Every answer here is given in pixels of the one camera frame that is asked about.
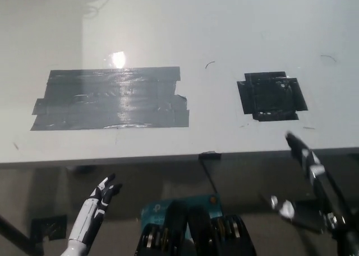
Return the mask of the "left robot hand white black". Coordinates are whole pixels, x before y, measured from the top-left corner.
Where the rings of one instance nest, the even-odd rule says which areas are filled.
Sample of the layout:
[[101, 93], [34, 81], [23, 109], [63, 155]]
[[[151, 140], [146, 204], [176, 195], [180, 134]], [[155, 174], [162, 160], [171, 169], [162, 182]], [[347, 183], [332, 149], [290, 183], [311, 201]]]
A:
[[122, 188], [121, 183], [111, 184], [115, 177], [115, 173], [107, 176], [85, 199], [70, 233], [70, 240], [85, 244], [87, 250], [97, 236], [112, 198]]

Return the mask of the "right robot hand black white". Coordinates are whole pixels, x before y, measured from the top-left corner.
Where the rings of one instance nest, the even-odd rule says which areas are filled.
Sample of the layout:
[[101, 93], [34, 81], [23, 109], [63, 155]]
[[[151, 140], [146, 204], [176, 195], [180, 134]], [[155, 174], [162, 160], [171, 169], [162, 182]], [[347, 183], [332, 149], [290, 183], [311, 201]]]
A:
[[333, 235], [348, 231], [353, 226], [351, 210], [325, 166], [314, 151], [292, 132], [286, 133], [286, 141], [316, 200], [281, 200], [273, 194], [262, 194], [261, 199], [283, 220], [295, 226], [318, 233], [328, 230]]

